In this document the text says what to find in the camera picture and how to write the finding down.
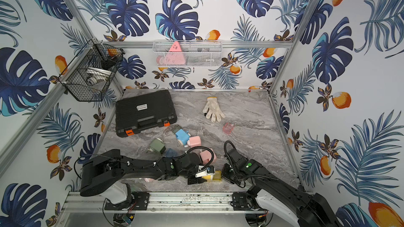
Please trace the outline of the yellow pencil sharpener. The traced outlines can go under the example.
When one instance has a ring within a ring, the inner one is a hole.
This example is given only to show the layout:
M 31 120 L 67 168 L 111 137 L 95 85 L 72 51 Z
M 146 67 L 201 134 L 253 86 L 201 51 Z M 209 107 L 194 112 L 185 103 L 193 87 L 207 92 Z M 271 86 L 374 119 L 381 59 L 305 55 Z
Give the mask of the yellow pencil sharpener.
M 211 174 L 211 175 L 206 175 L 206 176 L 203 176 L 202 179 L 204 179 L 204 180 L 210 182 L 210 181 L 213 181 L 214 175 L 213 175 L 213 174 Z

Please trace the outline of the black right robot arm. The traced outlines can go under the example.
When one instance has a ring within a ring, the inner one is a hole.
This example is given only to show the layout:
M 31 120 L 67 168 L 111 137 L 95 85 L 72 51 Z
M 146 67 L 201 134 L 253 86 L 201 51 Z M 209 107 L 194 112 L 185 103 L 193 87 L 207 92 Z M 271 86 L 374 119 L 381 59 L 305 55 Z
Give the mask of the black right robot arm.
M 290 186 L 261 163 L 242 156 L 229 140 L 224 143 L 224 156 L 228 163 L 222 170 L 223 179 L 239 187 L 250 180 L 253 209 L 268 210 L 293 227 L 342 226 L 325 197 Z

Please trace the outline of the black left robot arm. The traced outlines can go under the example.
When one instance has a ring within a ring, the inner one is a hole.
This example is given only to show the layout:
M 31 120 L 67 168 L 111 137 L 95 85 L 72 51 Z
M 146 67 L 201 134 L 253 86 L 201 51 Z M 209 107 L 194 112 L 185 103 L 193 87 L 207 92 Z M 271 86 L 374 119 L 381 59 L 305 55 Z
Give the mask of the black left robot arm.
M 83 164 L 80 195 L 91 197 L 102 194 L 122 179 L 199 179 L 214 174 L 213 161 L 203 164 L 200 156 L 194 152 L 196 149 L 198 147 L 178 157 L 161 157 L 158 160 L 133 159 L 122 155 L 119 149 L 94 154 Z

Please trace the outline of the yellow clear sharpener tray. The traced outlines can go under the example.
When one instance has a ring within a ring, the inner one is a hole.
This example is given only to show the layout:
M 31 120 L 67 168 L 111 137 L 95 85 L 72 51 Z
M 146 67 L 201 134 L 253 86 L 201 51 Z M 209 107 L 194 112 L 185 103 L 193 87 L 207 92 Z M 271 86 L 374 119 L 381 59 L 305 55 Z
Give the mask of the yellow clear sharpener tray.
M 213 175 L 212 181 L 221 182 L 222 181 L 222 172 L 221 171 L 215 171 L 215 174 Z

